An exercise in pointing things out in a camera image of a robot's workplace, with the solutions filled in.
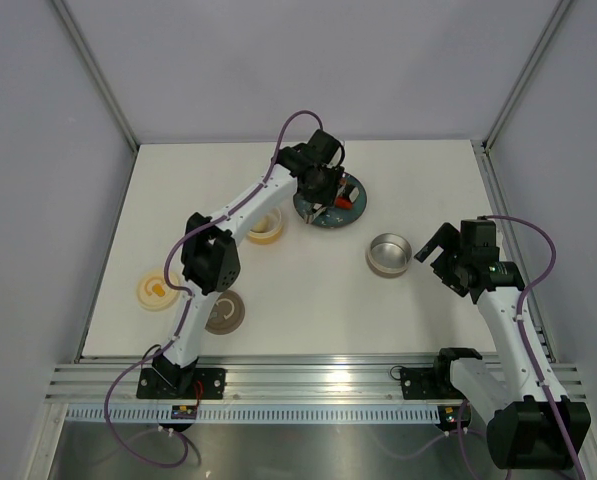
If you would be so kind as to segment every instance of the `white robotic arm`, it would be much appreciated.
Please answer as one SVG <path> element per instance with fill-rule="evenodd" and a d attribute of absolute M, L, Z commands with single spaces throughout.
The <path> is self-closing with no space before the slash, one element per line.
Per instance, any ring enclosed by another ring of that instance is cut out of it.
<path fill-rule="evenodd" d="M 442 349 L 432 377 L 441 390 L 462 393 L 483 418 L 498 468 L 570 468 L 589 429 L 589 411 L 584 403 L 569 400 L 524 306 L 518 315 L 525 285 L 513 262 L 499 260 L 495 223 L 463 220 L 460 231 L 445 223 L 415 258 L 424 262 L 437 247 L 442 253 L 431 264 L 434 273 L 478 306 L 506 385 L 493 377 L 478 352 L 465 348 Z"/>
<path fill-rule="evenodd" d="M 516 287 L 500 287 L 483 292 L 478 311 L 483 316 L 496 345 L 496 352 L 505 375 L 506 386 L 498 382 L 482 360 L 461 358 L 451 362 L 451 384 L 460 390 L 486 423 L 497 411 L 527 396 L 536 402 L 547 402 L 540 380 L 534 371 L 516 323 L 516 304 L 520 291 Z M 526 331 L 545 381 L 555 398 L 567 398 L 567 392 L 554 375 L 527 310 L 523 312 Z"/>
<path fill-rule="evenodd" d="M 194 213 L 189 218 L 189 238 L 182 244 L 185 291 L 178 306 L 183 323 L 172 327 L 169 347 L 152 360 L 151 370 L 163 384 L 162 389 L 154 387 L 156 395 L 176 397 L 189 391 L 205 325 L 220 294 L 240 273 L 237 248 L 247 232 L 296 193 L 311 204 L 307 223 L 333 206 L 346 184 L 343 159 L 342 144 L 316 130 L 306 144 L 281 149 L 271 170 L 229 205 L 210 216 Z"/>
<path fill-rule="evenodd" d="M 236 246 L 245 238 L 249 230 L 264 217 L 273 207 L 279 205 L 286 198 L 292 197 L 298 189 L 298 180 L 291 176 L 289 170 L 281 165 L 275 165 L 265 187 L 238 212 L 229 217 L 229 209 L 243 201 L 256 188 L 258 183 L 245 190 L 238 198 L 224 208 L 214 212 L 211 217 L 219 218 L 227 216 L 227 220 L 220 223 L 220 228 L 231 231 Z M 220 296 L 219 291 L 204 295 L 200 288 L 193 281 L 186 282 L 193 294 L 193 302 L 187 314 L 185 324 L 180 331 L 172 347 L 164 353 L 164 356 L 174 365 L 184 368 L 196 361 L 200 354 L 200 340 L 205 330 L 205 325 L 211 314 L 216 300 Z M 176 318 L 181 318 L 183 310 L 189 299 L 189 294 L 184 293 L 179 300 Z M 173 336 L 177 325 L 173 325 L 171 336 Z"/>

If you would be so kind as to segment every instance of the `white wall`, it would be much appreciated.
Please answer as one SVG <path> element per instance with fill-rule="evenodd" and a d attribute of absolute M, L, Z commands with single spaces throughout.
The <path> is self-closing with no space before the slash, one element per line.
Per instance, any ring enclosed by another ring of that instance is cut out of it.
<path fill-rule="evenodd" d="M 74 358 L 131 165 L 48 2 L 0 2 L 0 479 Z"/>
<path fill-rule="evenodd" d="M 347 138 L 483 138 L 557 2 L 67 3 L 153 143 L 269 140 L 301 108 Z"/>
<path fill-rule="evenodd" d="M 597 427 L 597 1 L 575 4 L 494 155 L 512 212 L 556 242 L 556 269 L 538 293 Z M 535 274 L 547 248 L 517 231 Z"/>

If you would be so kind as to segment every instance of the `white tabletop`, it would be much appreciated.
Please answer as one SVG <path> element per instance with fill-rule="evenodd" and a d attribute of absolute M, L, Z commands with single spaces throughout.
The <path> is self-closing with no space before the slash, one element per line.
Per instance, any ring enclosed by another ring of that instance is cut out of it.
<path fill-rule="evenodd" d="M 138 281 L 163 265 L 191 214 L 228 204 L 264 172 L 272 151 L 270 143 L 141 146 L 85 356 L 142 355 L 165 341 L 176 308 L 141 308 Z M 239 247 L 242 271 L 232 289 L 245 302 L 242 325 L 223 336 L 204 332 L 203 354 L 431 353 L 449 346 L 493 352 L 476 307 L 441 284 L 431 259 L 385 279 L 364 257 L 380 233 L 402 235 L 417 251 L 443 222 L 458 227 L 491 213 L 471 144 L 354 141 L 346 151 L 347 171 L 367 190 L 364 215 L 323 230 L 302 223 L 291 200 L 283 203 L 280 240 Z"/>

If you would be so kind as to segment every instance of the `silver bowl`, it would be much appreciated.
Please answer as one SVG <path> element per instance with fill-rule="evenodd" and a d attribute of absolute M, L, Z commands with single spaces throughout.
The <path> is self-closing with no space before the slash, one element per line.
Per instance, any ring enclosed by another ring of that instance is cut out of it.
<path fill-rule="evenodd" d="M 382 277 L 394 278 L 405 273 L 412 256 L 409 242 L 394 233 L 378 235 L 367 248 L 369 268 Z"/>

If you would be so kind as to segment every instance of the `purple cable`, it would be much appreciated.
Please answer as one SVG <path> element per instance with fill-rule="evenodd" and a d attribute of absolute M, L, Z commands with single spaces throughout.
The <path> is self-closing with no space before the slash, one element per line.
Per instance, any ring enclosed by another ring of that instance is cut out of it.
<path fill-rule="evenodd" d="M 471 463 L 469 463 L 469 457 L 467 456 L 467 450 L 465 449 L 465 441 L 464 441 L 464 432 L 462 431 L 462 414 L 465 412 L 465 408 L 467 408 L 467 400 L 463 400 L 460 408 L 458 409 L 458 418 L 456 419 L 456 426 L 458 427 L 458 445 L 460 446 L 460 454 L 462 455 L 462 460 L 465 462 L 465 466 L 469 473 L 475 480 L 480 480 L 480 477 L 474 472 L 474 469 L 471 467 Z M 479 434 L 486 438 L 486 435 L 482 432 Z M 511 478 L 511 470 L 507 470 L 507 475 L 505 476 L 505 480 L 509 480 Z"/>
<path fill-rule="evenodd" d="M 450 435 L 456 435 L 457 433 L 458 433 L 457 430 L 452 430 L 452 431 L 449 432 L 449 435 L 445 435 L 445 434 L 438 435 L 437 437 L 434 437 L 431 440 L 429 440 L 427 443 L 425 443 L 422 447 L 420 447 L 414 453 L 410 453 L 409 455 L 399 455 L 397 453 L 392 452 L 385 445 L 383 445 L 383 443 L 376 436 L 376 434 L 373 432 L 373 430 L 371 428 L 369 429 L 370 436 L 373 438 L 373 440 L 376 443 L 376 445 L 378 445 L 378 447 L 380 447 L 380 449 L 383 451 L 383 453 L 385 453 L 385 455 L 387 455 L 388 457 L 394 458 L 396 460 L 401 460 L 401 461 L 405 461 L 405 462 L 409 461 L 409 460 L 413 460 L 415 458 L 418 458 L 423 453 L 425 453 L 427 450 L 429 450 L 429 448 L 431 448 L 432 446 L 434 446 L 436 443 L 438 443 L 441 440 L 444 440 L 446 438 L 449 438 Z M 485 436 L 485 434 L 483 432 L 480 432 L 480 431 L 477 431 L 477 430 L 471 430 L 470 429 L 470 430 L 468 430 L 468 433 L 474 433 L 474 434 L 479 435 L 481 437 Z"/>
<path fill-rule="evenodd" d="M 256 188 L 254 188 L 251 191 L 251 193 L 249 195 L 247 195 L 247 197 L 244 200 L 242 200 L 233 209 L 231 209 L 229 211 L 229 215 L 233 215 L 238 210 L 240 210 L 244 205 L 247 204 L 247 202 L 249 202 L 252 198 L 254 198 L 254 196 L 265 186 L 265 184 L 267 183 L 267 180 L 269 180 L 269 177 L 271 176 L 271 172 L 273 171 L 274 165 L 276 164 L 276 161 L 278 160 L 278 153 L 280 152 L 280 144 L 282 143 L 282 140 L 285 136 L 287 127 L 296 117 L 298 117 L 300 115 L 310 115 L 310 116 L 314 117 L 318 121 L 319 128 L 322 130 L 322 128 L 323 128 L 322 121 L 320 120 L 320 117 L 318 115 L 316 115 L 314 112 L 309 111 L 309 110 L 300 110 L 300 111 L 292 114 L 285 121 L 282 128 L 280 129 L 280 134 L 278 135 L 278 140 L 276 141 L 276 147 L 274 149 L 274 154 L 271 158 L 269 168 L 267 169 L 267 173 L 265 174 L 265 176 L 262 180 L 262 183 L 259 183 L 256 186 Z M 174 331 L 172 338 L 176 338 L 180 335 L 180 332 L 182 331 L 182 328 L 185 324 L 185 320 L 187 319 L 187 314 L 189 313 L 189 307 L 191 306 L 191 300 L 192 300 L 192 296 L 193 296 L 193 292 L 189 288 L 187 288 L 185 286 L 175 285 L 169 278 L 169 269 L 171 267 L 171 262 L 174 258 L 174 255 L 176 254 L 176 251 L 191 237 L 199 234 L 200 232 L 202 232 L 214 225 L 219 224 L 220 222 L 222 222 L 223 220 L 226 220 L 226 219 L 227 219 L 227 216 L 223 215 L 215 220 L 210 221 L 209 223 L 207 223 L 205 225 L 201 225 L 200 227 L 195 228 L 191 232 L 187 233 L 180 240 L 178 240 L 174 244 L 174 246 L 171 248 L 171 251 L 169 252 L 169 254 L 167 255 L 167 260 L 165 261 L 164 275 L 163 275 L 164 279 L 165 279 L 165 283 L 172 290 L 183 291 L 189 295 L 189 298 L 187 299 L 187 302 L 185 303 L 185 308 L 183 309 L 182 315 L 180 316 L 178 326 L 176 327 L 176 330 Z M 185 445 L 185 452 L 184 452 L 183 456 L 181 457 L 181 459 L 178 460 L 177 462 L 161 463 L 161 462 L 156 462 L 156 461 L 150 460 L 147 457 L 144 457 L 143 455 L 139 454 L 138 452 L 132 450 L 131 447 L 129 445 L 127 445 L 125 443 L 125 441 L 123 441 L 122 437 L 118 434 L 118 432 L 116 431 L 116 429 L 113 426 L 113 423 L 111 422 L 111 416 L 109 414 L 109 403 L 111 401 L 111 395 L 113 394 L 114 389 L 118 386 L 118 384 L 125 377 L 125 375 L 127 375 L 129 372 L 131 372 L 134 368 L 140 367 L 141 365 L 144 365 L 145 363 L 150 362 L 158 355 L 162 355 L 167 350 L 169 350 L 173 344 L 174 344 L 174 340 L 169 340 L 169 342 L 167 342 L 167 344 L 165 344 L 164 347 L 162 347 L 159 350 L 156 350 L 156 352 L 153 353 L 152 355 L 149 355 L 149 356 L 143 358 L 142 360 L 140 360 L 139 362 L 136 362 L 133 365 L 130 365 L 129 367 L 127 367 L 120 375 L 118 375 L 118 378 L 116 378 L 112 382 L 111 386 L 109 387 L 109 390 L 107 391 L 107 394 L 105 395 L 105 403 L 104 403 L 105 423 L 107 424 L 107 427 L 109 427 L 109 430 L 111 431 L 111 434 L 115 438 L 116 442 L 118 442 L 118 444 L 122 448 L 127 450 L 131 455 L 136 457 L 141 462 L 146 463 L 147 465 L 153 465 L 155 467 L 160 467 L 160 468 L 176 468 L 176 467 L 180 466 L 187 459 L 187 455 L 189 454 L 189 447 L 187 445 L 187 440 L 186 440 L 187 437 L 185 437 L 184 435 L 182 435 L 179 432 L 175 432 L 175 431 L 173 432 L 173 434 L 176 435 L 176 437 L 178 437 Z"/>
<path fill-rule="evenodd" d="M 525 298 L 527 298 L 527 295 L 529 295 L 529 292 L 536 285 L 538 285 L 545 278 L 547 278 L 547 276 L 553 270 L 554 265 L 556 264 L 556 245 L 554 244 L 551 237 L 549 237 L 547 232 L 545 232 L 539 226 L 537 226 L 531 222 L 528 222 L 527 220 L 523 220 L 521 218 L 516 218 L 516 217 L 510 217 L 508 215 L 486 215 L 484 218 L 493 218 L 493 219 L 498 219 L 498 220 L 507 220 L 510 222 L 520 223 L 520 224 L 525 225 L 525 226 L 535 230 L 536 232 L 538 232 L 549 244 L 549 249 L 551 250 L 551 258 L 549 260 L 549 265 L 547 265 L 547 268 L 541 275 L 539 275 L 535 280 L 533 280 L 532 282 L 529 283 L 529 285 L 527 285 L 527 287 L 520 294 L 520 297 L 518 297 L 518 303 L 516 304 L 516 315 L 517 316 L 520 315 L 522 318 L 522 306 L 525 301 Z M 585 480 L 587 477 L 585 475 L 585 472 L 582 469 L 580 459 L 578 458 L 578 453 L 576 452 L 576 449 L 574 448 L 574 445 L 571 441 L 571 437 L 569 436 L 567 427 L 565 426 L 565 421 L 563 420 L 562 415 L 560 415 L 560 411 L 558 410 L 558 405 L 556 404 L 556 400 L 554 399 L 554 396 L 551 393 L 551 389 L 549 388 L 548 385 L 544 384 L 545 375 L 544 375 L 542 369 L 540 368 L 540 364 L 538 363 L 538 358 L 536 358 L 536 354 L 534 353 L 533 349 L 531 348 L 531 343 L 529 343 L 529 337 L 527 336 L 527 330 L 525 329 L 525 321 L 523 319 L 518 319 L 518 321 L 516 323 L 518 324 L 520 338 L 522 339 L 522 343 L 525 346 L 527 355 L 529 355 L 529 360 L 531 361 L 531 365 L 532 365 L 534 371 L 536 372 L 536 377 L 538 377 L 538 381 L 540 381 L 542 383 L 542 390 L 543 390 L 543 392 L 545 392 L 545 397 L 547 397 L 547 402 L 549 402 L 549 407 L 551 408 L 551 411 L 554 414 L 556 423 L 558 424 L 558 429 L 560 430 L 560 433 L 562 434 L 562 438 L 565 441 L 565 445 L 567 446 L 567 452 L 569 453 L 569 456 L 571 457 L 571 459 L 574 462 L 574 468 L 576 469 L 576 473 L 578 474 L 578 479 Z"/>
<path fill-rule="evenodd" d="M 152 433 L 159 433 L 159 432 L 161 432 L 161 430 L 159 430 L 158 428 L 150 428 L 149 430 L 143 430 L 142 432 L 138 432 L 138 433 L 132 435 L 131 437 L 129 437 L 126 440 L 126 443 L 134 443 L 139 438 L 145 437 Z M 185 442 L 189 445 L 189 447 L 191 447 L 191 449 L 194 451 L 194 453 L 198 457 L 198 466 L 200 466 L 202 464 L 202 458 L 200 456 L 200 451 L 198 450 L 196 445 L 194 445 L 194 443 L 191 440 L 189 440 L 187 437 L 184 437 L 184 438 L 185 438 Z M 118 445 L 111 452 L 107 453 L 106 455 L 103 455 L 102 457 L 100 457 L 94 461 L 87 462 L 84 460 L 80 460 L 80 459 L 79 460 L 82 463 L 84 463 L 87 467 L 93 468 L 93 467 L 97 467 L 97 466 L 102 465 L 103 463 L 107 462 L 113 456 L 117 455 L 118 452 L 120 452 L 121 450 L 122 450 L 122 446 Z"/>

